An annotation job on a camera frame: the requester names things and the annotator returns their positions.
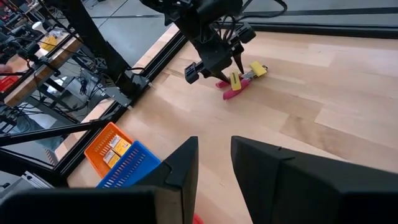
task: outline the orange basket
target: orange basket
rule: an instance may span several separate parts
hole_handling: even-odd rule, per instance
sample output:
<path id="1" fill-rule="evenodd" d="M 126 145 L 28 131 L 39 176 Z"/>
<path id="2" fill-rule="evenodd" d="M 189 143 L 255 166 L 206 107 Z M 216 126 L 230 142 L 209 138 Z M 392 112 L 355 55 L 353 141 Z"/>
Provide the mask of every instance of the orange basket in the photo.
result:
<path id="1" fill-rule="evenodd" d="M 104 156 L 111 150 L 109 143 L 115 135 L 124 138 L 124 140 L 130 144 L 133 142 L 133 140 L 125 135 L 114 123 L 110 122 L 85 150 L 86 158 L 91 162 L 91 165 L 93 165 L 101 178 L 104 178 L 111 170 L 105 163 Z"/>

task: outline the yellow label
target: yellow label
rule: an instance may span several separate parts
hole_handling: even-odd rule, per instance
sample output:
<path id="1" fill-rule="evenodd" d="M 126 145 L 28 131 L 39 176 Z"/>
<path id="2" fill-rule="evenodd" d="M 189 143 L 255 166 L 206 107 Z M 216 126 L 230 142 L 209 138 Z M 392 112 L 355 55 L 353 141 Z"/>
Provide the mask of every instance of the yellow label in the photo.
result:
<path id="1" fill-rule="evenodd" d="M 232 90 L 236 91 L 242 89 L 241 79 L 237 72 L 229 74 L 229 79 L 231 80 Z"/>
<path id="2" fill-rule="evenodd" d="M 109 150 L 104 156 L 104 161 L 110 168 L 114 167 L 119 159 L 120 157 L 112 150 Z"/>
<path id="3" fill-rule="evenodd" d="M 260 77 L 261 75 L 265 75 L 267 73 L 267 70 L 258 61 L 251 63 L 250 67 L 254 74 L 257 75 L 257 77 Z"/>
<path id="4" fill-rule="evenodd" d="M 115 145 L 113 150 L 119 155 L 123 156 L 123 154 L 130 148 L 131 144 L 128 143 L 126 140 L 121 138 L 119 142 Z"/>

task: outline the wooden floor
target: wooden floor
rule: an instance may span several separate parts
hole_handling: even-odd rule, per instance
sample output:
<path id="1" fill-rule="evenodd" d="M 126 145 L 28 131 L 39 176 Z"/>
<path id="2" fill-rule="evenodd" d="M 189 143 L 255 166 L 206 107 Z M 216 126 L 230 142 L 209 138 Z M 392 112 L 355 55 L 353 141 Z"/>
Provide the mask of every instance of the wooden floor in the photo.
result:
<path id="1" fill-rule="evenodd" d="M 205 223 L 251 222 L 232 135 L 398 172 L 398 41 L 258 32 L 245 49 L 246 71 L 257 60 L 269 73 L 236 98 L 223 101 L 215 79 L 185 81 L 184 68 L 199 61 L 187 44 L 118 121 L 162 159 L 199 136 Z"/>

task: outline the yellow object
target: yellow object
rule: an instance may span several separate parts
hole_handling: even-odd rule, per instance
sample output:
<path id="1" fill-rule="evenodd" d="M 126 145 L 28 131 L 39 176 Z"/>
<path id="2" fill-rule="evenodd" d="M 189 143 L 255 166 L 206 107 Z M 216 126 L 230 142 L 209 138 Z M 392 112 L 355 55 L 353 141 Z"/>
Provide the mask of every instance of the yellow object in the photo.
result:
<path id="1" fill-rule="evenodd" d="M 250 67 L 254 74 L 257 75 L 257 77 L 260 77 L 261 75 L 265 75 L 267 73 L 267 70 L 258 61 L 251 63 Z"/>
<path id="2" fill-rule="evenodd" d="M 51 51 L 57 45 L 57 40 L 53 35 L 46 37 L 43 42 L 40 47 L 46 51 Z"/>
<path id="3" fill-rule="evenodd" d="M 119 156 L 123 156 L 123 154 L 130 148 L 131 144 L 124 140 L 122 137 L 115 135 L 109 146 L 111 146 L 113 151 L 116 152 Z"/>
<path id="4" fill-rule="evenodd" d="M 231 80 L 232 90 L 236 91 L 242 89 L 241 79 L 237 72 L 229 74 L 229 79 Z"/>
<path id="5" fill-rule="evenodd" d="M 104 156 L 104 161 L 110 168 L 112 168 L 119 159 L 120 157 L 112 150 L 109 150 Z"/>

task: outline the blue basket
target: blue basket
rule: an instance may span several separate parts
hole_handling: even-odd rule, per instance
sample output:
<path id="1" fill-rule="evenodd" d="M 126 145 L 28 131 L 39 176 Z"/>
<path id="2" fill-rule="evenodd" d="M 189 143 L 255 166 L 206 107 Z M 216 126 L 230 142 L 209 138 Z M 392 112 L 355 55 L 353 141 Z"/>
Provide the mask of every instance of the blue basket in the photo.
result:
<path id="1" fill-rule="evenodd" d="M 97 188 L 128 187 L 154 170 L 161 161 L 144 145 L 135 141 Z"/>

